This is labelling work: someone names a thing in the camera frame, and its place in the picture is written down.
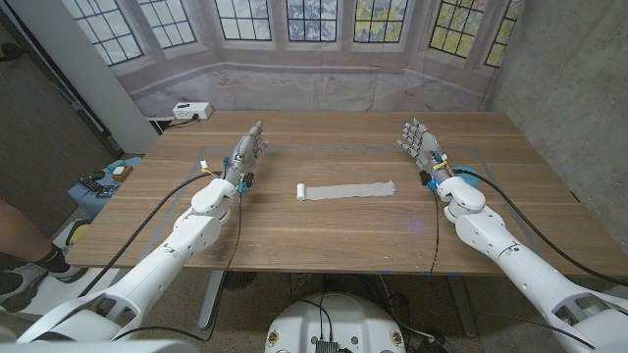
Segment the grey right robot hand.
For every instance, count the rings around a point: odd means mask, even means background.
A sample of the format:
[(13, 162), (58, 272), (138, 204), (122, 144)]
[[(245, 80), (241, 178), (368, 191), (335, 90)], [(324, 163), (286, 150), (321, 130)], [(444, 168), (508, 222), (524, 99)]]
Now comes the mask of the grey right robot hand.
[(417, 119), (404, 124), (402, 139), (397, 144), (415, 160), (421, 183), (430, 190), (435, 191), (453, 176), (436, 137)]

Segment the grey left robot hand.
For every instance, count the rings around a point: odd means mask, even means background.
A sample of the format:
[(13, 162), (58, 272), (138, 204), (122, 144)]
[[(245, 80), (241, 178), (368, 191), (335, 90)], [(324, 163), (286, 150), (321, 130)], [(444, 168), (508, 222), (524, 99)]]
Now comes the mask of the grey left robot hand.
[(225, 180), (237, 191), (246, 184), (245, 177), (253, 173), (258, 158), (268, 147), (269, 141), (263, 136), (263, 122), (258, 121), (233, 149), (232, 157), (226, 166)]

